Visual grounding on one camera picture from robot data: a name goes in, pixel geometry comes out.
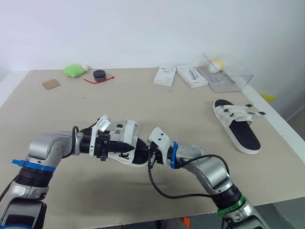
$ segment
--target green plush toy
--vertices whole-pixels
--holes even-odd
[[[68,77],[77,77],[87,72],[89,70],[89,66],[87,65],[78,65],[78,64],[71,64],[64,68],[63,73]]]

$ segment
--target white package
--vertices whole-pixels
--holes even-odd
[[[175,67],[161,66],[156,74],[156,77],[154,78],[153,83],[171,87],[175,74],[176,74]]]
[[[208,81],[190,65],[177,66],[177,73],[191,88],[208,85]]]

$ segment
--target orange object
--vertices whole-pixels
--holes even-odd
[[[191,222],[190,218],[183,217],[182,221],[183,221],[184,225],[186,226],[186,228],[190,229],[190,222]]]

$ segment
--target yellow object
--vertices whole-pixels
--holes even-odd
[[[220,64],[221,69],[223,69],[223,68],[224,68],[224,63],[223,63],[222,61],[220,61],[220,60],[216,60],[215,62],[217,62],[217,63],[219,63],[219,64]]]
[[[275,95],[270,95],[270,94],[264,94],[264,93],[259,93],[259,95],[267,101],[267,103],[272,103],[275,99]]]

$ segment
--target green ring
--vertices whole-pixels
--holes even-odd
[[[231,211],[234,211],[236,209],[239,209],[239,207],[243,203],[244,203],[244,196],[241,195],[239,200],[235,204],[233,204],[232,206],[230,206],[228,208],[222,209],[222,210],[218,209],[217,213],[218,213],[219,216],[224,217],[224,215],[227,214],[228,212],[231,212]]]

